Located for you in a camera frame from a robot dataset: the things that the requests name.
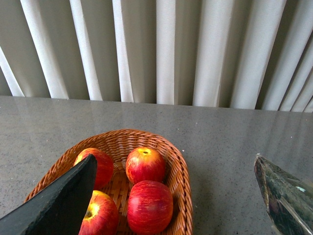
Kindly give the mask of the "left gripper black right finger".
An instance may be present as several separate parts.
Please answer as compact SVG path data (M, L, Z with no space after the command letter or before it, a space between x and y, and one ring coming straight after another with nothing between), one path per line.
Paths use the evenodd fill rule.
M313 184L284 171L261 154L254 172L273 229L278 235L313 233Z

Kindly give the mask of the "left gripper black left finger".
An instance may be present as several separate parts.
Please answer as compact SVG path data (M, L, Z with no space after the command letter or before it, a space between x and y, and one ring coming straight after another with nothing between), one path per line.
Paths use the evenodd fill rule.
M2 235L77 235L94 189L97 160L90 154L0 220Z

